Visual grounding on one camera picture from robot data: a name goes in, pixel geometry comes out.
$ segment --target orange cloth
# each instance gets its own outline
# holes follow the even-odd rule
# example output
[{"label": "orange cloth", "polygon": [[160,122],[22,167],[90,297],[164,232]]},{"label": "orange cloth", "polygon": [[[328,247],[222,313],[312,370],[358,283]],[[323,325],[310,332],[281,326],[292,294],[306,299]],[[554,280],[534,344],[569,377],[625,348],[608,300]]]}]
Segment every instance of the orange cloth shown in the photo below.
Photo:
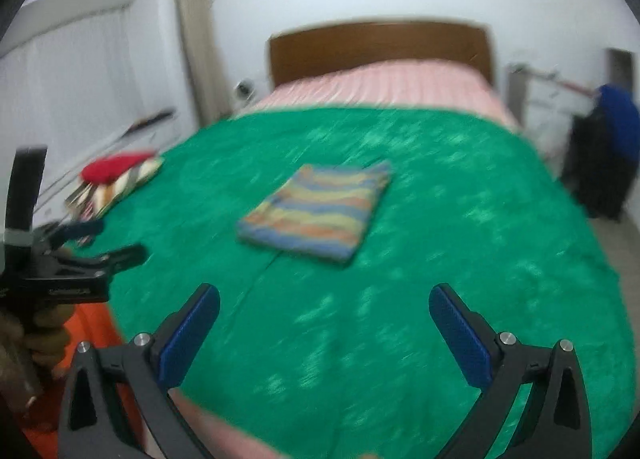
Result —
[{"label": "orange cloth", "polygon": [[[65,349],[65,359],[60,363],[64,369],[71,365],[76,346],[83,340],[89,340],[95,347],[109,347],[123,343],[105,304],[82,304],[76,306],[76,312],[65,324],[71,334],[71,343]],[[57,381],[30,409],[30,420],[34,428],[25,428],[33,447],[44,459],[58,457],[58,433],[55,430],[60,413],[63,381]],[[142,418],[136,407],[131,391],[120,389],[122,403],[127,411],[131,428],[142,442]]]}]

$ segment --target bed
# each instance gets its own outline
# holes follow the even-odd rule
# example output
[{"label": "bed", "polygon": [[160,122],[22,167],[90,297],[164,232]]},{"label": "bed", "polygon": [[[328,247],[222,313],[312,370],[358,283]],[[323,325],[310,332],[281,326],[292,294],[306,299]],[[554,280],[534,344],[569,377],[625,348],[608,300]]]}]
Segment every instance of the bed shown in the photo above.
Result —
[{"label": "bed", "polygon": [[[449,282],[526,343],[574,342],[605,457],[634,402],[618,277],[492,91],[486,31],[338,24],[272,38],[270,59],[271,96],[168,152],[107,217],[92,252],[151,252],[113,282],[124,333],[213,283],[222,314],[183,384],[194,403],[292,457],[434,457],[478,395],[428,316],[430,288]],[[381,158],[394,177],[348,267],[236,240],[303,163]]]}]

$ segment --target folded towel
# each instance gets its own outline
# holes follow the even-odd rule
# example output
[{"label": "folded towel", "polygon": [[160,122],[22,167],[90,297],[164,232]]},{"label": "folded towel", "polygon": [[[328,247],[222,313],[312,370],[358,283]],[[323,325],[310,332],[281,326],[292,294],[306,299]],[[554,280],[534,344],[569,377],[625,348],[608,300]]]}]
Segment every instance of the folded towel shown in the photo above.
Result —
[{"label": "folded towel", "polygon": [[151,159],[156,152],[125,152],[101,157],[85,166],[80,172],[83,181],[91,184],[112,184],[124,172]]},{"label": "folded towel", "polygon": [[[65,201],[72,218],[74,220],[99,219],[115,203],[154,177],[162,166],[162,158],[153,157],[153,153],[149,154],[150,156],[145,160],[123,171],[111,184],[82,181],[82,184]],[[83,237],[78,241],[78,246],[88,246],[93,241],[94,237],[91,235]]]},{"label": "folded towel", "polygon": [[390,178],[388,161],[367,168],[306,164],[238,222],[238,237],[347,262]]}]

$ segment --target white curtain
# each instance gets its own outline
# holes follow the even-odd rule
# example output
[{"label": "white curtain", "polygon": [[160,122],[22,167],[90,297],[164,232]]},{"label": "white curtain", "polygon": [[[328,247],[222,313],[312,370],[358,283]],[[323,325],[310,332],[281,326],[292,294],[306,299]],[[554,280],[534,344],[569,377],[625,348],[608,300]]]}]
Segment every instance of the white curtain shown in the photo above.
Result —
[{"label": "white curtain", "polygon": [[0,58],[0,226],[18,146],[49,146],[46,185],[143,116],[122,10],[60,26]]}]

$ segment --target red cloth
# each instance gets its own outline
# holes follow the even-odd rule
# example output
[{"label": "red cloth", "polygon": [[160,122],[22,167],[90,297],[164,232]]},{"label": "red cloth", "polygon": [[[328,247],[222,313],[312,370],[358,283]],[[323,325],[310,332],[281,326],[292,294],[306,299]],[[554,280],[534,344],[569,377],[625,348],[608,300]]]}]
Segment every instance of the red cloth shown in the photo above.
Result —
[{"label": "red cloth", "polygon": [[80,172],[83,181],[91,184],[111,184],[124,172],[156,155],[156,152],[128,152],[95,160]]}]

